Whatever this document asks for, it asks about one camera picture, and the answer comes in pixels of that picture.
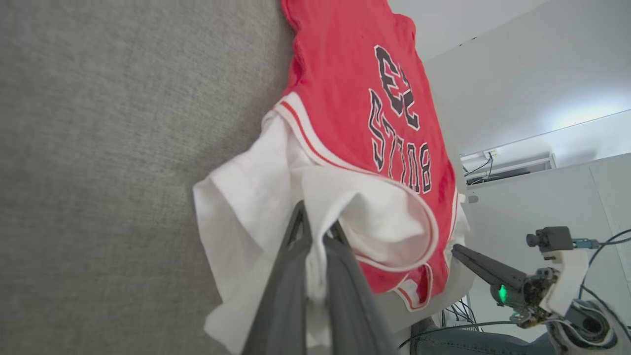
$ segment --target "red jersey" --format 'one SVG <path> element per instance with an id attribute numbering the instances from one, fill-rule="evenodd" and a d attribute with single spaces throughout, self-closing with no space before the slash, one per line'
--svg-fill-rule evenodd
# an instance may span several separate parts
<path id="1" fill-rule="evenodd" d="M 457 193 L 415 25 L 385 0 L 282 0 L 282 6 L 297 32 L 285 94 L 296 93 L 302 105 L 286 99 L 281 105 L 296 120 L 299 139 L 322 164 L 399 182 L 433 214 L 437 242 L 425 265 L 392 272 L 358 258 L 374 292 L 395 290 L 408 309 L 420 309 L 447 283 L 444 251 Z"/>

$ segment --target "green indicator light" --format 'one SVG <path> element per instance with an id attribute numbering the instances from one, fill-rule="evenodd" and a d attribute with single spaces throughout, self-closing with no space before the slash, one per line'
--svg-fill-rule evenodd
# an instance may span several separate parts
<path id="1" fill-rule="evenodd" d="M 500 287 L 499 290 L 499 295 L 500 295 L 500 299 L 502 300 L 503 303 L 506 303 L 506 300 L 508 299 L 508 290 L 506 289 L 506 287 L 504 287 L 504 285 L 502 285 L 502 287 Z"/>

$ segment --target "person's leg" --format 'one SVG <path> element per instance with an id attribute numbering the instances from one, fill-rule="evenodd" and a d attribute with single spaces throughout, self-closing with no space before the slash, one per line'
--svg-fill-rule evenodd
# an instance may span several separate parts
<path id="1" fill-rule="evenodd" d="M 412 326 L 412 335 L 438 329 L 433 322 L 423 320 Z M 412 355 L 554 355 L 548 334 L 532 343 L 504 334 L 481 333 L 470 330 L 441 330 L 421 335 L 410 342 Z"/>

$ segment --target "power outlet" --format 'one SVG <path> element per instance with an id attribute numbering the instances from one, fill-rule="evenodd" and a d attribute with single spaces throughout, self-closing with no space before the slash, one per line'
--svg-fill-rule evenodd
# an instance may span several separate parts
<path id="1" fill-rule="evenodd" d="M 485 150 L 484 157 L 488 159 L 488 155 L 491 155 L 493 158 L 497 156 L 497 149 Z"/>

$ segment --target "gray fabric surface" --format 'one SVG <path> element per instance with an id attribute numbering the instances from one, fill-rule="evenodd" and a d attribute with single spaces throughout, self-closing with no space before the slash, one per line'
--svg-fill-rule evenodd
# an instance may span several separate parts
<path id="1" fill-rule="evenodd" d="M 0 354 L 225 353 L 191 188 L 292 38 L 279 0 L 0 2 Z"/>

